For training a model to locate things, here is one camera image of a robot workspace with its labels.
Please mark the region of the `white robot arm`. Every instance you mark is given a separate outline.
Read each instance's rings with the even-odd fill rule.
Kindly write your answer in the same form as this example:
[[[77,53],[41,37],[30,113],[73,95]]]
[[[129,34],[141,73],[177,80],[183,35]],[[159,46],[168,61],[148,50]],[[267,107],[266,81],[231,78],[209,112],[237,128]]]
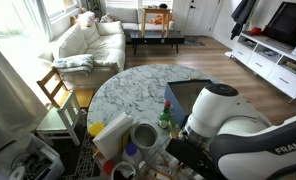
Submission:
[[[209,84],[166,151],[206,180],[296,176],[296,115],[274,125],[235,88]]]

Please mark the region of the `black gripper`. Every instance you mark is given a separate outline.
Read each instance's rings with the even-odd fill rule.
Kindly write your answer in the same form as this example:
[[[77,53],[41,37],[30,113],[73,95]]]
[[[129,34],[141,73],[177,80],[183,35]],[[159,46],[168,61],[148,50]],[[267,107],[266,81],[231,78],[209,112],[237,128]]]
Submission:
[[[171,139],[166,151],[206,180],[227,180],[216,170],[208,155],[188,141]]]

